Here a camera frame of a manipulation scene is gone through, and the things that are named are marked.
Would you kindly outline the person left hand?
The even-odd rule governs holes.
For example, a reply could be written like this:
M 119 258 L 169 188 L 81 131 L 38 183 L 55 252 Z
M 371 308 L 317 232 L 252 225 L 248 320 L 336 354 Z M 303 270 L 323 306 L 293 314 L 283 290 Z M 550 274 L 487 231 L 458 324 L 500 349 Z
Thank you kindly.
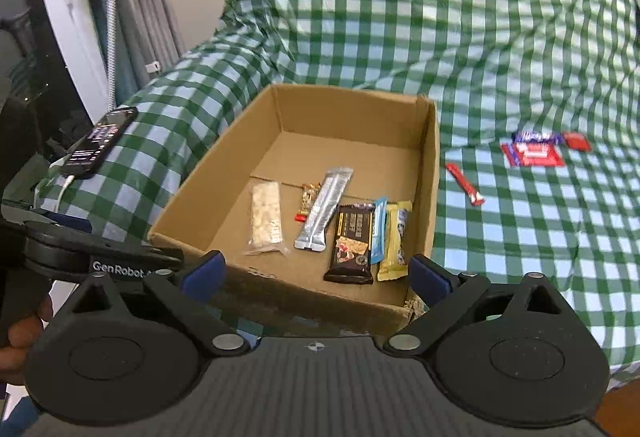
M 53 306 L 49 295 L 43 300 L 35 315 L 14 323 L 8 330 L 9 344 L 2 347 L 1 382 L 23 385 L 23 369 L 30 347 L 41 335 L 44 325 L 53 318 Z

